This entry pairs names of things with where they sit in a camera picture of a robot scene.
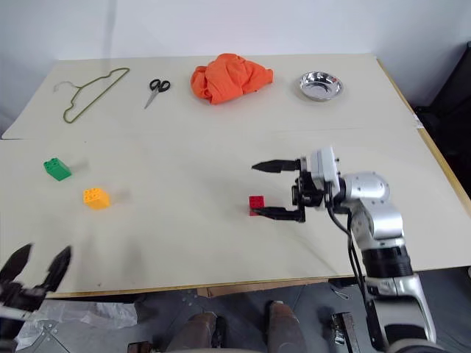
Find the green lego block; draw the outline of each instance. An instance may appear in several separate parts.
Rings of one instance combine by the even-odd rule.
[[[51,160],[44,162],[44,168],[48,174],[52,175],[56,180],[64,180],[66,177],[72,175],[70,169],[62,163],[58,158],[52,158]]]

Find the red lego block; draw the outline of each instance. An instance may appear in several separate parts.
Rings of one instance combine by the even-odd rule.
[[[252,208],[265,207],[265,201],[263,200],[263,196],[249,196],[249,206],[250,206],[249,215],[258,215],[257,213],[252,211]]]

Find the lego brick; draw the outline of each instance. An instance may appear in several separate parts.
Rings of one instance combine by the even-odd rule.
[[[47,173],[53,176],[57,181],[64,180],[72,175],[70,169],[60,159],[52,158],[44,162],[44,168]]]
[[[83,203],[93,210],[101,210],[111,205],[109,195],[100,188],[84,190]]]
[[[249,207],[250,207],[249,215],[258,215],[257,213],[252,211],[252,208],[265,207],[265,200],[263,199],[263,196],[249,196]]]

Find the scissor handle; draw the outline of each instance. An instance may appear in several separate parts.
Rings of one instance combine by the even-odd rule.
[[[153,79],[149,83],[149,88],[151,90],[158,90],[159,92],[165,92],[170,88],[170,82],[169,81],[160,81],[159,79]]]

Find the person's leg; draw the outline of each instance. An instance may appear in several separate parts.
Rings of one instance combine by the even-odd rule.
[[[290,307],[273,302],[269,308],[268,353],[306,353],[300,322]]]
[[[215,313],[193,316],[173,337],[166,352],[182,349],[211,348],[211,338],[216,328]]]

